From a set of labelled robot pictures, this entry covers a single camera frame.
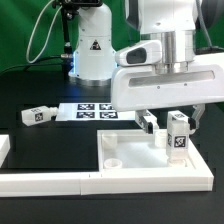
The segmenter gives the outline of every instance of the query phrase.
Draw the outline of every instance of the white robot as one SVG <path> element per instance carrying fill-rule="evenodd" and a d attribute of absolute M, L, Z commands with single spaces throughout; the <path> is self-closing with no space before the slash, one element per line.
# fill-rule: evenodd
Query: white robot
<path fill-rule="evenodd" d="M 136 111 L 136 122 L 147 133 L 158 129 L 148 109 L 193 105 L 192 118 L 174 111 L 167 119 L 169 161 L 184 160 L 204 104 L 224 101 L 224 54 L 195 56 L 194 0 L 126 0 L 125 9 L 141 41 L 116 53 L 120 67 L 112 78 L 112 105 Z"/>
<path fill-rule="evenodd" d="M 88 86 L 109 85 L 116 67 L 111 11 L 102 4 L 81 7 L 78 13 L 78 47 L 74 52 L 74 67 L 69 72 L 70 81 Z"/>

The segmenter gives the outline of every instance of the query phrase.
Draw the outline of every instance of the cable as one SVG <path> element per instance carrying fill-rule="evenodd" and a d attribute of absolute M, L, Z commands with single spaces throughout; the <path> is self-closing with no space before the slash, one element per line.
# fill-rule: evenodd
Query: cable
<path fill-rule="evenodd" d="M 201 10 L 200 0 L 196 0 L 196 5 L 197 5 L 198 19 L 199 19 L 201 29 L 204 32 L 205 39 L 206 39 L 208 47 L 211 48 L 212 47 L 212 41 L 211 41 L 211 38 L 208 34 L 208 30 L 207 30 L 206 25 L 205 25 L 204 17 L 203 17 L 202 10 Z"/>
<path fill-rule="evenodd" d="M 60 56 L 60 55 L 49 56 L 49 57 L 43 57 L 43 58 L 39 58 L 39 59 L 37 59 L 35 63 L 39 63 L 39 62 L 42 62 L 42 61 L 48 61 L 48 60 L 59 59 L 59 58 L 61 59 L 61 56 Z M 27 71 L 31 66 L 32 66 L 32 64 L 27 65 L 27 66 L 23 69 L 23 71 L 24 71 L 24 72 Z"/>
<path fill-rule="evenodd" d="M 39 59 L 39 57 L 43 54 L 43 52 L 45 51 L 45 49 L 46 49 L 46 47 L 47 47 L 47 44 L 48 44 L 48 41 L 49 41 L 49 38 L 50 38 L 50 34 L 51 34 L 51 31 L 52 31 L 53 25 L 54 25 L 54 23 L 55 23 L 55 21 L 56 21 L 56 18 L 57 18 L 57 15 L 58 15 L 59 11 L 60 11 L 61 8 L 62 8 L 62 6 L 61 6 L 61 7 L 57 10 L 57 12 L 55 13 L 55 15 L 54 15 L 54 18 L 53 18 L 53 20 L 52 20 L 52 23 L 51 23 L 50 29 L 49 29 L 49 31 L 48 31 L 48 35 L 47 35 L 47 38 L 46 38 L 46 41 L 45 41 L 45 44 L 44 44 L 42 50 L 41 50 L 40 53 L 36 56 L 35 59 L 30 60 L 30 48 L 31 48 L 31 46 L 32 46 L 32 42 L 33 42 L 34 34 L 35 34 L 36 30 L 37 30 L 37 26 L 38 26 L 38 24 L 39 24 L 39 22 L 40 22 L 40 19 L 42 18 L 42 15 L 44 14 L 45 10 L 46 10 L 47 7 L 48 7 L 50 4 L 52 4 L 53 2 L 54 2 L 54 0 L 51 0 L 51 1 L 48 2 L 47 5 L 43 8 L 43 10 L 41 11 L 41 13 L 40 13 L 40 15 L 39 15 L 39 17 L 38 17 L 38 19 L 37 19 L 37 21 L 36 21 L 36 24 L 35 24 L 35 26 L 34 26 L 33 32 L 32 32 L 32 34 L 31 34 L 30 41 L 29 41 L 28 48 L 27 48 L 27 52 L 26 52 L 26 60 L 27 60 L 27 62 L 29 62 L 29 63 L 31 63 L 31 64 L 32 64 L 32 63 L 35 63 L 35 62 Z"/>
<path fill-rule="evenodd" d="M 1 71 L 0 72 L 0 76 L 3 75 L 4 73 L 6 73 L 6 72 L 8 72 L 10 70 L 16 69 L 16 68 L 24 68 L 24 67 L 27 67 L 27 66 L 30 66 L 30 67 L 38 67 L 38 66 L 42 67 L 42 66 L 59 66 L 59 65 L 63 65 L 63 63 L 15 65 L 15 66 L 6 68 L 5 70 Z"/>

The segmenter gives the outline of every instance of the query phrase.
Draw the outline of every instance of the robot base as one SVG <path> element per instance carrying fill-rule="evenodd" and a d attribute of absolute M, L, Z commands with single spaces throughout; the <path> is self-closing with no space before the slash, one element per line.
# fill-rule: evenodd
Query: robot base
<path fill-rule="evenodd" d="M 78 77 L 69 76 L 69 81 L 72 83 L 77 83 L 83 86 L 109 86 L 111 79 L 107 80 L 85 80 Z"/>

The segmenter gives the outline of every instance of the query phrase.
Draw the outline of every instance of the black cable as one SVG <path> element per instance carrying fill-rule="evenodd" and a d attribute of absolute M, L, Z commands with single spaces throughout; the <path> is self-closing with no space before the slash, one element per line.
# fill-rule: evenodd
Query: black cable
<path fill-rule="evenodd" d="M 6 73 L 10 70 L 16 69 L 16 68 L 24 68 L 24 67 L 27 67 L 27 66 L 30 66 L 30 67 L 38 67 L 39 66 L 39 67 L 41 67 L 41 66 L 58 66 L 58 65 L 63 65 L 63 63 L 15 65 L 15 66 L 6 68 L 5 70 L 1 71 L 0 76 L 3 75 L 4 73 Z"/>
<path fill-rule="evenodd" d="M 33 64 L 28 64 L 24 69 L 23 71 L 26 72 L 30 67 L 32 67 L 32 65 L 36 64 L 36 63 L 39 63 L 39 62 L 42 62 L 42 61 L 48 61 L 48 60 L 53 60 L 53 59 L 61 59 L 61 56 L 60 55 L 54 55 L 54 56 L 49 56 L 49 57 L 43 57 L 43 58 L 39 58 L 37 59 L 37 61 Z"/>

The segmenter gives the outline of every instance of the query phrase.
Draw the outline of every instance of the white plastic frame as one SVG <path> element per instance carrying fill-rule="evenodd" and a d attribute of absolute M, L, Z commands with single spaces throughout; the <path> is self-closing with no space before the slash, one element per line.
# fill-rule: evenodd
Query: white plastic frame
<path fill-rule="evenodd" d="M 149 137 L 142 130 L 114 132 L 118 135 L 118 144 L 122 138 Z M 111 131 L 98 131 L 99 172 L 1 174 L 0 197 L 212 190 L 213 175 L 191 142 L 187 168 L 104 169 L 102 134 L 105 133 Z M 9 150 L 9 137 L 0 136 L 0 139 L 2 159 Z"/>

